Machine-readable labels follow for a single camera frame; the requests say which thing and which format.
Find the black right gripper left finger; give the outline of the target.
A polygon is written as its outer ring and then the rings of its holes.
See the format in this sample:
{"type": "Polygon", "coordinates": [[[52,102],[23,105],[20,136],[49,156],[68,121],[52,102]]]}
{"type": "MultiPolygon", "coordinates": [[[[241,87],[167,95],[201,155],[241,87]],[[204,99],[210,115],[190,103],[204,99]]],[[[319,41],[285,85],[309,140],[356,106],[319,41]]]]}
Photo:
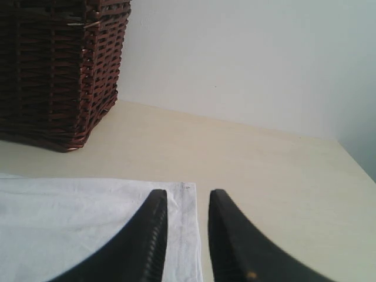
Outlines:
{"type": "Polygon", "coordinates": [[[52,281],[162,281],[167,249],[167,192],[152,190],[103,247],[52,281]]]}

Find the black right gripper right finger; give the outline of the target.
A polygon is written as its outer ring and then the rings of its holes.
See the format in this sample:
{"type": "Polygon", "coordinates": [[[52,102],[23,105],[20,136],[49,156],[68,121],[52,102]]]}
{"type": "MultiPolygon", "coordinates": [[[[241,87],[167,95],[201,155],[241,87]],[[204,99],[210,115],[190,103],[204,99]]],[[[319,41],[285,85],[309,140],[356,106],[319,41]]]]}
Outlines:
{"type": "Polygon", "coordinates": [[[268,239],[223,189],[210,193],[208,238],[215,281],[328,281],[268,239]]]}

